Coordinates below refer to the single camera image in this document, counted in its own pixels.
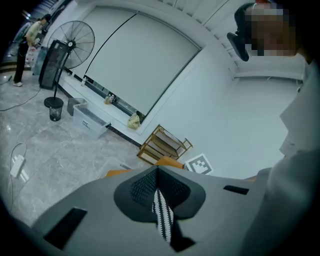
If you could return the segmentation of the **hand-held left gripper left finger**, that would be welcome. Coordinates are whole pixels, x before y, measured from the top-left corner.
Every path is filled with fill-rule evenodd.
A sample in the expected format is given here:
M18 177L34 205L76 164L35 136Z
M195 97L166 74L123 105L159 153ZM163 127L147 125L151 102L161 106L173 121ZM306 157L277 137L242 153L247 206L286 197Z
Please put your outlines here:
M48 208L32 225L44 237L71 209L86 211L65 244L67 256L174 256L155 223L133 221L116 206L118 185L144 171L131 170L86 183Z

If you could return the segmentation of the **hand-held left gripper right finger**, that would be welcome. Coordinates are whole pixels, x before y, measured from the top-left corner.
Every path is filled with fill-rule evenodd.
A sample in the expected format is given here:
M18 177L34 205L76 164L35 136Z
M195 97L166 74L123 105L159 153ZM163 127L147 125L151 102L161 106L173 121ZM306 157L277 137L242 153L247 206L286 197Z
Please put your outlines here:
M172 220L170 242L157 245L157 256L241 255L253 216L250 181L159 166L157 188Z

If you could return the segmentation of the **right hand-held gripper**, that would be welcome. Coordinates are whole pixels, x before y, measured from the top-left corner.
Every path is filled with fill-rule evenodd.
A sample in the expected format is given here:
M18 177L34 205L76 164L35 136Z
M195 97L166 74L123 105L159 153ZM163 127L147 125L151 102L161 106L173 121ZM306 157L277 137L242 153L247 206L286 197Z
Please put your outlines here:
M204 153L201 153L185 162L186 168L193 173L212 175L214 169Z

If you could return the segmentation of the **clear plastic storage bin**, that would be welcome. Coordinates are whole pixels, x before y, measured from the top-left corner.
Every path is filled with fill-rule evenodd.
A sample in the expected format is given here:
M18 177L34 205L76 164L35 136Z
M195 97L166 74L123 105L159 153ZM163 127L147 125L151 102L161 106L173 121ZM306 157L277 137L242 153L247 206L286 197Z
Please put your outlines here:
M127 171L127 170L135 170L134 167L128 166L121 162L107 162L101 169L98 179L104 178L108 175L109 171Z

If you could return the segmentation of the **wooden shelf rack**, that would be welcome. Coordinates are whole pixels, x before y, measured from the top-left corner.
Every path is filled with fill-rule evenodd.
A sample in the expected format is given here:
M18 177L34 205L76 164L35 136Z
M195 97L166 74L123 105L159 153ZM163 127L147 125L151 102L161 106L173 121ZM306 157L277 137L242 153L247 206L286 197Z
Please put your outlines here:
M162 157L177 161L191 148L193 145L187 138L180 141L159 124L140 146L137 157L148 164L155 165Z

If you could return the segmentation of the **black white patterned blanket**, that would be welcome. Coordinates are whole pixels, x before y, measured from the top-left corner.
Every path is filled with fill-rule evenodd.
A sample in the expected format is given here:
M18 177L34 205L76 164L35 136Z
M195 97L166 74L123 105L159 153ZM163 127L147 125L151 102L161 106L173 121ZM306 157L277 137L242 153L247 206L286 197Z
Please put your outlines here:
M156 228L159 234L170 244L172 240L174 214L158 188L154 193L152 212L155 213L157 217Z

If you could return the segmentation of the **olive cloth bag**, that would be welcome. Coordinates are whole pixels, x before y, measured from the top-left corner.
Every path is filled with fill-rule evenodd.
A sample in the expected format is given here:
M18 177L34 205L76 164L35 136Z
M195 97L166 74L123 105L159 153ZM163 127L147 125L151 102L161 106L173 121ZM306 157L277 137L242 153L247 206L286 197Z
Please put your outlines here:
M127 127L132 130L137 130L140 127L140 117L136 112L128 119Z

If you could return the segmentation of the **translucent lidded bin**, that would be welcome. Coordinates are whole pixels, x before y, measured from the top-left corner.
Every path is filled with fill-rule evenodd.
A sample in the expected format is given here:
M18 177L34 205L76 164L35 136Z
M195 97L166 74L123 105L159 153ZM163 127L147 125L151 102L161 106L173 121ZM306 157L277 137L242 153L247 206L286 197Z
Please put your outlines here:
M87 106L75 105L73 112L73 126L76 130L97 140L107 131L110 122L106 122L91 112Z

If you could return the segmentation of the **white power strip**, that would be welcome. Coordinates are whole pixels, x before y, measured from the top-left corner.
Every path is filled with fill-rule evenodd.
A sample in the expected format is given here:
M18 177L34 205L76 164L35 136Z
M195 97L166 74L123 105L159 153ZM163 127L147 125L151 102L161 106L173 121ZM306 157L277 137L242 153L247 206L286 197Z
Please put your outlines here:
M17 178L19 176L24 163L25 163L25 157L22 155L18 155L10 170L10 174L12 177Z

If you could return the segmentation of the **black mesh waste bin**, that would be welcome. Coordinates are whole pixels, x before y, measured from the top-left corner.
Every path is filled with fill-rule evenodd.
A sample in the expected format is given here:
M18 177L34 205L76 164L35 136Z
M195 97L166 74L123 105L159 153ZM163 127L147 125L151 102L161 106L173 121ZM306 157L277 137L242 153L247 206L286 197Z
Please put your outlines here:
M53 122L59 121L61 119L61 114L62 114L61 107L58 107L58 108L50 107L49 108L49 118L51 121L53 121Z

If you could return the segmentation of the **grey plastic bin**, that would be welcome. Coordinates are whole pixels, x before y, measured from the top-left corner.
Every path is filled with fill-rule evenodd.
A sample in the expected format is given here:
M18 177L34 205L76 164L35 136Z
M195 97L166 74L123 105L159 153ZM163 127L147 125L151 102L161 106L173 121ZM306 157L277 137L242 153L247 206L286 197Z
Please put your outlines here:
M84 98L69 98L67 103L67 112L73 116L74 115L74 106L81 105L87 106L88 102Z

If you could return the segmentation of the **person's white shirt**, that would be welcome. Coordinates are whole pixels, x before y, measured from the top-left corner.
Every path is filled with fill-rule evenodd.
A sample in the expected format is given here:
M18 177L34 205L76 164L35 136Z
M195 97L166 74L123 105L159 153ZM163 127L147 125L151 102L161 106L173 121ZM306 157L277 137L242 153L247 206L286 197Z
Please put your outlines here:
M291 206L293 224L284 229L284 239L275 256L320 256L320 68L313 60L294 100L280 115L288 129L282 148L291 149L283 166L282 191Z

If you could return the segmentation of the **black floor cabinet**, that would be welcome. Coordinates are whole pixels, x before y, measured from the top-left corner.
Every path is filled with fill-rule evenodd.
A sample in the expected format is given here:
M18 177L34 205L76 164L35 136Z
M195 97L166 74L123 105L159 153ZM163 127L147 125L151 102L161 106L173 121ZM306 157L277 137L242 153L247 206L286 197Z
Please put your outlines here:
M39 86L42 89L52 90L56 83L56 76L61 68L66 55L69 51L69 47L66 43L54 40L45 56L40 75Z

